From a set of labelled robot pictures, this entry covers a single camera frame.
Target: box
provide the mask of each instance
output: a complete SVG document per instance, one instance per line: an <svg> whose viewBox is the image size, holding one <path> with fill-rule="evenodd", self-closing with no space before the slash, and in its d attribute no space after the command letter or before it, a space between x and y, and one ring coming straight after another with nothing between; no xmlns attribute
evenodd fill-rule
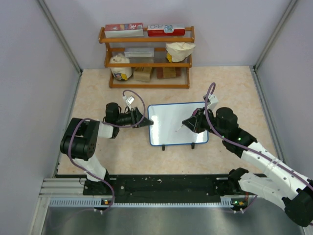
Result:
<svg viewBox="0 0 313 235"><path fill-rule="evenodd" d="M107 38L143 37L143 23L106 24Z"/></svg>
<svg viewBox="0 0 313 235"><path fill-rule="evenodd" d="M184 36L185 26L183 24L153 24L148 26L149 37Z"/></svg>
<svg viewBox="0 0 313 235"><path fill-rule="evenodd" d="M181 69L174 67L158 67L156 68L156 77L158 79L174 78L181 76Z"/></svg>
<svg viewBox="0 0 313 235"><path fill-rule="evenodd" d="M133 73L134 80L150 82L152 67L137 67Z"/></svg>
<svg viewBox="0 0 313 235"><path fill-rule="evenodd" d="M153 47L127 47L124 54L127 58L154 57L155 49Z"/></svg>

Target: white container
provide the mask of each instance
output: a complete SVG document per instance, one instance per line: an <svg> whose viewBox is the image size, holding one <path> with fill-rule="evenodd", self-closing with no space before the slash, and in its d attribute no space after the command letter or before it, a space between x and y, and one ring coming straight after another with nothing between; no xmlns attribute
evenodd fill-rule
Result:
<svg viewBox="0 0 313 235"><path fill-rule="evenodd" d="M117 54L110 59L110 64L129 64L129 59L125 57L123 54ZM133 70L131 67L112 67L111 68L113 76L117 80L125 80L133 74Z"/></svg>
<svg viewBox="0 0 313 235"><path fill-rule="evenodd" d="M180 62L189 56L194 48L194 43L167 43L167 59L169 62Z"/></svg>
<svg viewBox="0 0 313 235"><path fill-rule="evenodd" d="M153 47L127 47L124 54L127 58L154 57L155 49Z"/></svg>

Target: blue frame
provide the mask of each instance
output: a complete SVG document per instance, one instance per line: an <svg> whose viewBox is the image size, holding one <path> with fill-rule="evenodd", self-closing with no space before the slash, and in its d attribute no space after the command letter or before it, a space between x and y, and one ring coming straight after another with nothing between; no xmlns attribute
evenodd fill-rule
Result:
<svg viewBox="0 0 313 235"><path fill-rule="evenodd" d="M172 105L172 104L196 104L196 103L205 103L204 101L198 101L198 102L184 102L184 103L167 103L167 104L150 104L148 107L147 107L147 113L148 113L148 118L149 117L149 107L150 106L159 106L159 105ZM151 146L154 146L153 144L151 144L151 135L150 135L150 128L151 126L149 126L149 143ZM195 143L195 144L204 144L204 143L208 143L209 142L209 132L207 132L207 142L203 142L203 143ZM187 144L192 144L192 143L174 143L174 144L158 144L158 145L155 145L155 146L170 146L170 145L187 145Z"/></svg>

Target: white wall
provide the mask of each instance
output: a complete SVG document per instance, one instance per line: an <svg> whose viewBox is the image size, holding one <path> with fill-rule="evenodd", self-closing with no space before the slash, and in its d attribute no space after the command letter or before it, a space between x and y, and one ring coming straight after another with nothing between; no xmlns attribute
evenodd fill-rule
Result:
<svg viewBox="0 0 313 235"><path fill-rule="evenodd" d="M289 164L313 178L313 1L300 0L259 69Z"/></svg>
<svg viewBox="0 0 313 235"><path fill-rule="evenodd" d="M78 75L34 0L0 7L0 234L27 234Z"/></svg>
<svg viewBox="0 0 313 235"><path fill-rule="evenodd" d="M105 24L195 27L194 65L254 65L290 0L45 0L83 69L103 68Z"/></svg>

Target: whiteboard stand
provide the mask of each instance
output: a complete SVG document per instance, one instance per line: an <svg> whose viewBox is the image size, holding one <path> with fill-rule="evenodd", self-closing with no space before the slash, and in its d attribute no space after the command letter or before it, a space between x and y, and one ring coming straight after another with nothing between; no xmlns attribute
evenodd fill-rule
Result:
<svg viewBox="0 0 313 235"><path fill-rule="evenodd" d="M203 108L204 102L152 104L148 106L148 118L154 122L149 126L149 141L152 146L207 143L209 133L194 133L181 122L188 119L196 108Z"/></svg>

